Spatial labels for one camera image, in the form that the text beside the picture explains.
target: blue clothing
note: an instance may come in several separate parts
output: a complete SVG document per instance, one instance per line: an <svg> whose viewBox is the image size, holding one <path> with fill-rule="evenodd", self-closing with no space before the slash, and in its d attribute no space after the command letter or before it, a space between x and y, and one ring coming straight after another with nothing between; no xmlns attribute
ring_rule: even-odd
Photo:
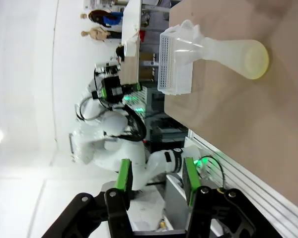
<svg viewBox="0 0 298 238"><path fill-rule="evenodd" d="M115 16L116 20L109 19L106 16L103 17L103 20L105 24L111 25L111 26L118 25L121 22L121 19L123 18L123 15L124 15L123 12L111 12L110 14L112 16Z"/></svg>

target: mannequin head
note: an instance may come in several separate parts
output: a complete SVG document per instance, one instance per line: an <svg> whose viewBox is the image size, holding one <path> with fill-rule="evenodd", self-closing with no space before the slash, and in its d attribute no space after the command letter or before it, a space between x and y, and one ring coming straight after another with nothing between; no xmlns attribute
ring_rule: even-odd
<svg viewBox="0 0 298 238"><path fill-rule="evenodd" d="M81 19L86 19L86 18L87 18L87 14L82 13L82 14L80 15L80 18L81 18Z"/></svg>
<svg viewBox="0 0 298 238"><path fill-rule="evenodd" d="M87 35L89 35L89 32L87 32L87 31L82 31L82 32L80 33L80 35L81 35L81 36L87 36Z"/></svg>

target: beige shirt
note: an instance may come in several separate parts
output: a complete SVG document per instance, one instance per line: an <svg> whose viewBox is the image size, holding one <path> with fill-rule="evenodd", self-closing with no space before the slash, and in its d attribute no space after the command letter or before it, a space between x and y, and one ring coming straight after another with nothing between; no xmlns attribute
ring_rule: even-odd
<svg viewBox="0 0 298 238"><path fill-rule="evenodd" d="M92 27L89 31L89 35L95 40L104 41L107 39L107 36L109 36L110 33L101 27Z"/></svg>

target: white plastic basket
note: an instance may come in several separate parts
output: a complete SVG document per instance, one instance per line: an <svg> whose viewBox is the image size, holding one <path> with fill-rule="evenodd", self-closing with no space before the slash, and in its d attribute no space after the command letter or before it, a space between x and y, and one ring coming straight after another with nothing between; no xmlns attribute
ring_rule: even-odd
<svg viewBox="0 0 298 238"><path fill-rule="evenodd" d="M181 26L170 27L160 34L158 91L164 94L191 93L193 63L178 62L174 53L179 48L177 37L184 33L191 34L192 26L193 24L186 20Z"/></svg>

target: bolt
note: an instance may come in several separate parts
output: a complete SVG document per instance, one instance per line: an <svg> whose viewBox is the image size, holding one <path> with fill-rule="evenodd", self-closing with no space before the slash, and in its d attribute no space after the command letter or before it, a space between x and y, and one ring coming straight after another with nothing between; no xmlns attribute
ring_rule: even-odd
<svg viewBox="0 0 298 238"><path fill-rule="evenodd" d="M229 197L236 197L236 192L230 192L230 193L228 194L228 196L229 196Z"/></svg>
<svg viewBox="0 0 298 238"><path fill-rule="evenodd" d="M206 187L204 187L204 188L201 189L201 193L203 193L203 194L206 194L208 192L209 192L209 189L206 188Z"/></svg>
<svg viewBox="0 0 298 238"><path fill-rule="evenodd" d="M111 197L116 196L116 192L114 192L114 191L110 192L110 193L109 193L109 196L111 196Z"/></svg>

